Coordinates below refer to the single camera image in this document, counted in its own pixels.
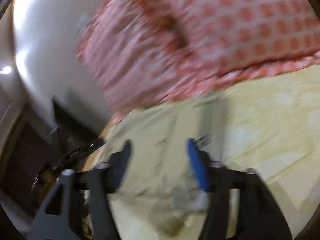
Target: blue gripper pad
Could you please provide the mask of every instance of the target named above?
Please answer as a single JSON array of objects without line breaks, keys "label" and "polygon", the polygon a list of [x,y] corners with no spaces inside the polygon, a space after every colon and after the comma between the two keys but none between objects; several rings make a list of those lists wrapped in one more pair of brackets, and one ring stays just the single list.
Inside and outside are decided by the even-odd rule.
[{"label": "blue gripper pad", "polygon": [[209,183],[207,180],[207,169],[199,155],[196,144],[192,138],[187,141],[187,151],[190,160],[191,168],[198,181],[198,185],[201,190],[207,191],[209,188]]}]

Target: pink pillow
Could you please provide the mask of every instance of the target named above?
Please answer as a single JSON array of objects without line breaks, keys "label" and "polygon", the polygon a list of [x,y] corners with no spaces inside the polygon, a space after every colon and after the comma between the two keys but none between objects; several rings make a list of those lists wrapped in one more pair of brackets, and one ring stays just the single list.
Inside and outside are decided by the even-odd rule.
[{"label": "pink pillow", "polygon": [[161,0],[106,0],[91,20],[78,57],[113,111],[157,103],[178,82],[183,53],[172,22]]},{"label": "pink pillow", "polygon": [[[253,64],[320,50],[320,20],[308,0],[166,1],[193,52],[184,69],[197,72],[198,83]],[[268,64],[263,71],[278,74],[292,68]]]}]

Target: yellow fabric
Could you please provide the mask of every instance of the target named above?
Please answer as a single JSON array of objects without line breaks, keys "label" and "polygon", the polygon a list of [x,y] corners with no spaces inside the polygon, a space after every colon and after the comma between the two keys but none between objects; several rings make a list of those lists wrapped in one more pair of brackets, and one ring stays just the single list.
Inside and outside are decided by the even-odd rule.
[{"label": "yellow fabric", "polygon": [[[294,237],[320,203],[319,77],[320,66],[314,65],[242,82],[220,94],[220,100],[227,104],[222,120],[223,163],[236,170],[258,170]],[[196,98],[135,110],[110,134],[100,160],[119,150],[124,139],[130,138],[134,144],[123,188],[112,196],[124,239],[168,238],[155,229],[148,214],[161,194],[186,183],[186,139],[199,135],[203,102],[203,98]],[[178,235],[170,239],[197,239],[204,218],[201,213],[189,215]]]}]

